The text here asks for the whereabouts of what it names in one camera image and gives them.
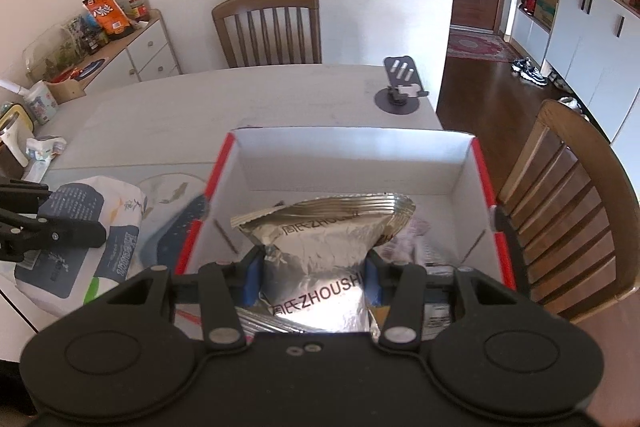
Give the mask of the white blue rice bag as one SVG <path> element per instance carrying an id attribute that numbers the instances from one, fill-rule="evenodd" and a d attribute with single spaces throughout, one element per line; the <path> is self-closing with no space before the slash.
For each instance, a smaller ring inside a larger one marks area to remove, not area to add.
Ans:
<path id="1" fill-rule="evenodd" d="M 17 289 L 56 317 L 110 291 L 127 278 L 145 204 L 139 187 L 107 176 L 61 185 L 38 213 L 58 228 L 17 263 Z"/>

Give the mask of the silver foil snack bag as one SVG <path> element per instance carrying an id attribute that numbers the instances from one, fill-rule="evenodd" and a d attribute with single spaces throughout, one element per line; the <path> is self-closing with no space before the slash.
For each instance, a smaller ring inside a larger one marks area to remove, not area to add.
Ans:
<path id="1" fill-rule="evenodd" d="M 313 331 L 369 329 L 364 264 L 416 211 L 401 194 L 314 198 L 231 219 L 231 226 L 265 249 L 259 296 L 269 312 Z"/>

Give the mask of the pink white snack packet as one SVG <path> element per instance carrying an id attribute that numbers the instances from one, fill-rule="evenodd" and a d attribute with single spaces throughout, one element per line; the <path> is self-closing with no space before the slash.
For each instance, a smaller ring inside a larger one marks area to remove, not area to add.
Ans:
<path id="1" fill-rule="evenodd" d="M 434 267 L 442 263 L 430 239 L 431 225 L 420 216 L 413 216 L 389 242 L 376 248 L 378 255 L 395 265 L 422 265 Z"/>

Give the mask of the white red cardboard box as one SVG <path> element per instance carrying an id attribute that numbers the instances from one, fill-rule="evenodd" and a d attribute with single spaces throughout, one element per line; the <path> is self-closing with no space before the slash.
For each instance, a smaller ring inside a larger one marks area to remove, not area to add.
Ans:
<path id="1" fill-rule="evenodd" d="M 395 193 L 416 204 L 405 229 L 419 235 L 401 262 L 467 265 L 515 286 L 503 234 L 491 223 L 495 195 L 480 142 L 442 131 L 343 127 L 247 128 L 229 132 L 209 177 L 204 217 L 193 222 L 179 274 L 230 263 L 252 248 L 235 216 L 284 202 Z"/>

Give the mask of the white patterned mug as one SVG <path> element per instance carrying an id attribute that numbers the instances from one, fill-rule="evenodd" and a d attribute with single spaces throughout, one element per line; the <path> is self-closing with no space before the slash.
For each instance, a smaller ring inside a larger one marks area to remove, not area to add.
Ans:
<path id="1" fill-rule="evenodd" d="M 58 102 L 43 81 L 36 82 L 26 90 L 22 98 L 40 126 L 50 122 L 58 113 Z"/>

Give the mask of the grey metal phone stand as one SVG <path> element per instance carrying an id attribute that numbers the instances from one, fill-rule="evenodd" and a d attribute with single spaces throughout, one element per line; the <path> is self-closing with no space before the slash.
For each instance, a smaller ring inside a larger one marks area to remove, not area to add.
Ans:
<path id="1" fill-rule="evenodd" d="M 384 58 L 384 69 L 388 85 L 374 96 L 378 109 L 392 115 L 410 115 L 420 107 L 425 90 L 416 63 L 409 55 Z"/>

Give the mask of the wooden chair right side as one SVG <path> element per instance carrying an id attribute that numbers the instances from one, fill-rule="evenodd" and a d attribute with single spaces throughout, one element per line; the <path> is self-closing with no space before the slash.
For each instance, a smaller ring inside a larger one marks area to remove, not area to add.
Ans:
<path id="1" fill-rule="evenodd" d="M 573 109 L 541 104 L 497 196 L 514 286 L 577 323 L 639 288 L 639 204 L 608 140 Z"/>

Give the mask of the wooden chair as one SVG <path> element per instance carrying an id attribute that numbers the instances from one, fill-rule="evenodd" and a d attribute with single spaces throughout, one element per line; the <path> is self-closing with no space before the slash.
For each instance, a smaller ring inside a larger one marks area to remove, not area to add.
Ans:
<path id="1" fill-rule="evenodd" d="M 319 0 L 227 0 L 212 19 L 230 68 L 322 62 Z"/>
<path id="2" fill-rule="evenodd" d="M 573 109 L 541 104 L 497 196 L 514 286 L 577 323 L 639 288 L 639 204 L 608 140 Z"/>

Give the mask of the white drawer cabinet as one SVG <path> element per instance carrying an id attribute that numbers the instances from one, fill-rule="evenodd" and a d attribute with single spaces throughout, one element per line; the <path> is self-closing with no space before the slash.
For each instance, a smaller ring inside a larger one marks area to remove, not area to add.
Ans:
<path id="1" fill-rule="evenodd" d="M 64 103 L 88 94 L 182 74 L 159 10 L 152 10 L 150 20 L 140 23 L 133 34 L 99 49 L 80 63 L 78 68 L 85 72 L 91 64 L 101 60 L 103 63 L 85 78 L 78 74 L 74 78 L 51 83 L 55 98 Z"/>

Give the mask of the orange snack bag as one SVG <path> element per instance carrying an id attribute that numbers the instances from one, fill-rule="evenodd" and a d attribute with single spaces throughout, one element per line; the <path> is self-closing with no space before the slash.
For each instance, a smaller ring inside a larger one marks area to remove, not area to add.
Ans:
<path id="1" fill-rule="evenodd" d="M 84 0 L 82 4 L 110 40 L 125 38 L 134 32 L 134 25 L 116 0 Z"/>

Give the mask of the patterned red door rug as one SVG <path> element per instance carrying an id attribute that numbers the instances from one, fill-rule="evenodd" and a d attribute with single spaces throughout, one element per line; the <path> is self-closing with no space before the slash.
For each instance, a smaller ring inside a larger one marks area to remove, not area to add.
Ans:
<path id="1" fill-rule="evenodd" d="M 451 29 L 447 56 L 499 63 L 511 63 L 520 57 L 503 38 L 482 32 Z"/>

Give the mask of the wooden chair far side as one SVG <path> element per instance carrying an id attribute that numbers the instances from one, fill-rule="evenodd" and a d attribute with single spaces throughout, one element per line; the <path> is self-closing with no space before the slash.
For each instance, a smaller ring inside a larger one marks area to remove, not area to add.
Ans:
<path id="1" fill-rule="evenodd" d="M 319 0 L 227 0 L 212 19 L 230 68 L 322 62 Z"/>

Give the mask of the sneakers on floor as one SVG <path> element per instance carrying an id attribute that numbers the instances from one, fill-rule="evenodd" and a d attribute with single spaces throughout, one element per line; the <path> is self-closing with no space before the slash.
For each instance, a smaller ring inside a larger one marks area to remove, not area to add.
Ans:
<path id="1" fill-rule="evenodd" d="M 511 63 L 513 74 L 537 87 L 546 87 L 548 79 L 541 75 L 538 69 L 529 61 L 528 57 L 517 58 Z"/>

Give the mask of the white tall shoe cabinet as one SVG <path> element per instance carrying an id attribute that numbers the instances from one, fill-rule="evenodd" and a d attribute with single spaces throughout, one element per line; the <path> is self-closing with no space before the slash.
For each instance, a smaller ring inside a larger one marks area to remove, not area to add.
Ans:
<path id="1" fill-rule="evenodd" d="M 639 17 L 615 0 L 559 0 L 546 61 L 614 140 L 639 91 Z"/>

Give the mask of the cardboard box in shelf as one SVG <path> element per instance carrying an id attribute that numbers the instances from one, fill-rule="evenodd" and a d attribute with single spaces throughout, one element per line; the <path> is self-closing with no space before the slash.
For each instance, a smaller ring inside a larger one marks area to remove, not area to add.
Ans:
<path id="1" fill-rule="evenodd" d="M 541 23 L 551 28 L 555 17 L 559 0 L 536 0 L 534 17 Z"/>

